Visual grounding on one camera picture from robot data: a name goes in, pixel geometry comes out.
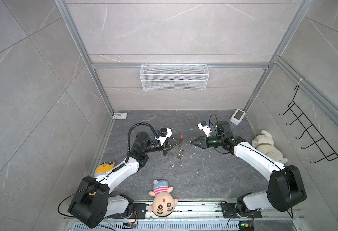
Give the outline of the metal keyring holder red handle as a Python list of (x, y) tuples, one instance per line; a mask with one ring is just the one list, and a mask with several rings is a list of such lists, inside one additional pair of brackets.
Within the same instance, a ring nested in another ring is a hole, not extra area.
[(183, 157), (183, 136), (181, 136), (181, 143), (179, 144), (179, 149), (178, 149), (178, 154), (177, 154), (177, 158), (181, 159)]

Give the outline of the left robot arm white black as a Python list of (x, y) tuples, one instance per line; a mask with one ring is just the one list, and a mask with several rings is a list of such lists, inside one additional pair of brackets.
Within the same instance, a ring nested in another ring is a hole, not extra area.
[(154, 140), (146, 132), (138, 133), (127, 160), (99, 176), (86, 176), (82, 179), (68, 212), (89, 228), (95, 228), (104, 218), (113, 215), (130, 217), (133, 213), (133, 200), (123, 194), (111, 196), (110, 193), (145, 166), (149, 152), (163, 151), (166, 154), (181, 143), (181, 139), (171, 137), (170, 131)]

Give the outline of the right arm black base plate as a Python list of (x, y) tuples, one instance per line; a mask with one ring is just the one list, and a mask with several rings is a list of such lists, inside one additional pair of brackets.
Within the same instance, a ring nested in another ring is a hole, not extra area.
[(248, 210), (241, 203), (220, 203), (224, 218), (262, 218), (260, 210)]

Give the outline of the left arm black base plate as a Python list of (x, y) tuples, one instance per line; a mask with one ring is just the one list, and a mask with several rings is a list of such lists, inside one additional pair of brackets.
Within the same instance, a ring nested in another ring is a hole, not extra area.
[(138, 203), (133, 204), (132, 207), (128, 209), (127, 213), (115, 214), (110, 216), (110, 218), (116, 219), (145, 219), (147, 212), (147, 204)]

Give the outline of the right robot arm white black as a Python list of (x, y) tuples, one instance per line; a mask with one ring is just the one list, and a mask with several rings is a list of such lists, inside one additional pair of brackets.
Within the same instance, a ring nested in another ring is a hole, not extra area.
[(245, 217), (252, 211), (269, 208), (285, 212), (307, 199), (297, 167), (279, 163), (252, 147), (243, 138), (235, 137), (227, 121), (214, 124), (215, 135), (212, 135), (210, 125), (211, 123), (206, 121), (198, 124), (204, 135), (191, 141), (192, 145), (202, 149), (222, 147), (230, 154), (246, 161), (268, 181), (267, 191), (245, 194), (237, 199), (235, 208), (239, 216)]

